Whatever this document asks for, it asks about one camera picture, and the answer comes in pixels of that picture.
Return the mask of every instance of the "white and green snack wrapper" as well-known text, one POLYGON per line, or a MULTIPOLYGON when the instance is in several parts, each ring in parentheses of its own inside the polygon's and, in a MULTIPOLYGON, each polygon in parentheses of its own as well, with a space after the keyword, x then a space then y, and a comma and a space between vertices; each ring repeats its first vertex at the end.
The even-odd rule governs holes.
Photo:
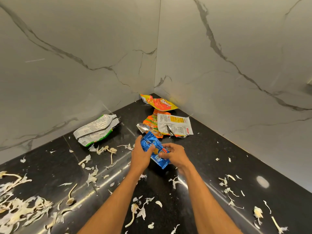
POLYGON ((87 147, 92 143, 106 138, 113 131, 113 128, 120 123, 120 118, 115 114, 104 114, 95 121, 75 130, 74 136, 81 145, 87 147))

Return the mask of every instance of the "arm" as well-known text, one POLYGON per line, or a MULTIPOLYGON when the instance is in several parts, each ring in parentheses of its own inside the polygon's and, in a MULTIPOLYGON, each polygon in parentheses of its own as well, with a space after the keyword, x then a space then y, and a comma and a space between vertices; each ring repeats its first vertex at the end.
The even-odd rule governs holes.
POLYGON ((135 141, 129 173, 78 234, 120 234, 135 186, 140 175, 149 165, 155 149, 155 146, 151 146, 147 152, 144 152, 140 143, 141 137, 140 135, 135 141))
POLYGON ((198 233, 242 234, 212 196, 194 165, 186 156, 184 148, 173 143, 163 144, 163 146, 168 148, 170 153, 161 153, 159 156, 169 158, 170 162, 179 169, 179 173, 186 176, 198 233))

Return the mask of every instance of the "white marble wall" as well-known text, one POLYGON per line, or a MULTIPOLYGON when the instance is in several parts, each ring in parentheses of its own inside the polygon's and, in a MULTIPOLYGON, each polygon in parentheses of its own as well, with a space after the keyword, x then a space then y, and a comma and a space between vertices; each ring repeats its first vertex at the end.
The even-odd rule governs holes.
POLYGON ((160 0, 0 0, 0 163, 154 91, 160 0))
POLYGON ((155 75, 155 93, 309 191, 311 11, 312 0, 161 0, 155 75))

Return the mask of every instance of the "black granite countertop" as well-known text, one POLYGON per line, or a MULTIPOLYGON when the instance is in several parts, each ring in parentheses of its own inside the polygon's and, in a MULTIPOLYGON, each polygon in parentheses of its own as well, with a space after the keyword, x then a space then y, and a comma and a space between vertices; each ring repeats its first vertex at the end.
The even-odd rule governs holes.
MULTIPOLYGON (((136 124, 151 115, 153 110, 151 106, 139 100, 115 111, 114 114, 121 117, 122 124, 106 139, 96 143, 95 147, 109 145, 109 147, 117 148, 118 145, 122 144, 134 144, 135 138, 140 135, 136 124)), ((178 116, 188 116, 181 110, 174 110, 171 113, 178 116)), ((164 137, 162 142, 177 143, 185 148, 189 159, 195 165, 213 196, 243 233, 278 233, 269 209, 263 200, 267 201, 279 226, 288 227, 289 231, 285 233, 311 233, 312 193, 194 118, 190 117, 190 121, 194 135, 185 139, 164 137), (224 187, 219 185, 220 181, 218 180, 218 177, 222 178, 226 174, 235 178, 238 175, 241 178, 241 180, 236 179, 236 181, 229 179, 228 185, 239 196, 232 197, 235 204, 244 207, 244 209, 228 206, 230 200, 222 192, 224 187), (254 206, 263 210, 264 218, 260 230, 255 228, 253 224, 255 221, 254 206)), ((118 159, 117 164, 111 169, 106 169, 105 166, 110 165, 109 153, 104 152, 98 155, 96 152, 90 152, 88 148, 81 146, 75 140, 72 133, 68 133, 0 165, 0 171, 8 171, 21 176, 27 173, 27 177, 32 179, 32 182, 14 188, 14 197, 27 199, 39 195, 50 200, 54 203, 50 214, 56 211, 57 204, 61 200, 66 201, 68 192, 72 187, 59 187, 59 185, 66 182, 73 182, 73 185, 77 183, 78 185, 72 193, 72 196, 77 200, 73 205, 76 210, 64 215, 64 224, 56 224, 52 228, 52 234, 74 234, 110 196, 108 189, 114 191, 127 174, 129 169, 127 164, 131 160, 131 151, 123 147, 117 149, 118 151, 114 155, 114 161, 118 159), (96 185, 93 183, 87 185, 86 180, 91 171, 82 169, 78 165, 88 154, 91 155, 91 160, 86 164, 86 167, 97 166, 99 169, 96 185), (21 163, 20 159, 24 156, 26 162, 21 163), (107 174, 109 177, 104 179, 103 176, 107 174)), ((136 218, 130 227, 123 228, 122 234, 126 231, 128 234, 171 233, 177 224, 180 224, 176 231, 177 234, 197 233, 186 183, 177 184, 177 188, 173 189, 172 182, 168 181, 178 175, 175 167, 168 165, 162 170, 155 162, 151 161, 144 174, 147 175, 147 178, 138 182, 133 197, 142 195, 142 203, 147 197, 155 198, 148 205, 145 205, 145 220, 142 217, 136 218), (161 201, 162 208, 155 204, 156 200, 161 201), (154 222, 154 229, 148 229, 148 225, 152 222, 154 222)), ((13 180, 12 177, 4 177, 0 184, 13 180)), ((124 223, 129 223, 131 218, 132 213, 129 207, 124 223)), ((51 221, 51 217, 44 216, 27 227, 20 226, 14 233, 46 233, 44 224, 51 221)))

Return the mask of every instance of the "orange snack wrapper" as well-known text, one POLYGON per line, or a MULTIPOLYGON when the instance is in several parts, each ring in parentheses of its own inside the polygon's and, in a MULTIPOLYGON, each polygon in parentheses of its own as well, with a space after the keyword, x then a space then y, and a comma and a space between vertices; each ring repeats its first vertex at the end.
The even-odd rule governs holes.
POLYGON ((163 134, 160 133, 158 130, 158 125, 157 125, 157 114, 166 114, 166 115, 171 115, 169 112, 162 112, 157 109, 154 109, 154 112, 152 115, 148 116, 144 121, 143 124, 148 125, 150 127, 150 131, 155 135, 156 138, 162 138, 163 134))
POLYGON ((178 109, 176 105, 174 105, 172 102, 167 101, 163 98, 153 98, 152 95, 143 95, 140 94, 143 102, 146 104, 152 105, 154 108, 156 108, 159 111, 166 112, 174 109, 178 109))

